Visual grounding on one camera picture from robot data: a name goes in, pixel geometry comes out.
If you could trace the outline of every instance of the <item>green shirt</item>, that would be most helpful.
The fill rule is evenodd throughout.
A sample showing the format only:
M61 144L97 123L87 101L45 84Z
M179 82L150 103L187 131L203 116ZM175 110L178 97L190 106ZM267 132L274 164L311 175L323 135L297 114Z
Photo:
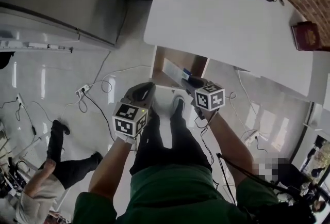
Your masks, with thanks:
M246 178L237 187L238 206L214 188L211 172L201 166L146 168L131 179L131 200L118 219L105 197L81 193L73 224L83 223L245 223L262 205L278 203L274 192Z

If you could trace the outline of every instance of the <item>black pants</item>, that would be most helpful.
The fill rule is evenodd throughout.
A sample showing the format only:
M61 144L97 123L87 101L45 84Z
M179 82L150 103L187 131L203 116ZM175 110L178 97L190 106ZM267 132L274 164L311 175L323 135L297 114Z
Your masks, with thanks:
M177 111L170 119L173 140L172 148L167 149L163 146L160 137L159 116L153 110L151 111L151 119L142 133L130 174L134 175L150 166L167 164L201 165L212 172L201 146L187 129L181 112Z
M61 182L65 189L78 183L98 166L96 157L89 157L79 161L61 162L61 151L63 145L63 128L59 121L54 120L51 138L49 139L47 158L56 162L53 175Z

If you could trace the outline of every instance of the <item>white desk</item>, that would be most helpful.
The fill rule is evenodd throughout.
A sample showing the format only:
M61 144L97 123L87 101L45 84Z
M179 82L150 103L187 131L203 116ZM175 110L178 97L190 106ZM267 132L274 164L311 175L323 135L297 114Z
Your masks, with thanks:
M246 69L308 96L313 53L296 50L290 25L303 18L284 3L153 0L144 41Z

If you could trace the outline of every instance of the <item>forearm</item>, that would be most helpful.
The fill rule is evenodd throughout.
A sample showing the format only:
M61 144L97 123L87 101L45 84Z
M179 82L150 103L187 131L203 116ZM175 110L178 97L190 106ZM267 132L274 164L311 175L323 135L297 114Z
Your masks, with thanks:
M107 155L95 170L89 184L89 192L113 200L123 174L131 145L117 138Z
M31 180L26 184L23 189L23 192L31 198L38 193L41 184L50 176L49 173L45 170L38 171Z
M204 115L209 120L211 113L204 112ZM219 144L223 157L246 171L254 173L251 153L219 114L216 114L211 121L210 128ZM233 175L235 185L238 186L246 176L228 164L227 166Z

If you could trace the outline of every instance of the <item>cube with fiducial markers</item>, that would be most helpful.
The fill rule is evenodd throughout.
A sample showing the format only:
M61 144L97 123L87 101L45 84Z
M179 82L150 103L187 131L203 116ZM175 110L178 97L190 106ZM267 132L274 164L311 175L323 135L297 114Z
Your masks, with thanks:
M113 128L135 138L146 126L147 117L148 109L118 102L112 115Z
M225 106L225 89L212 84L195 90L196 106L212 111Z

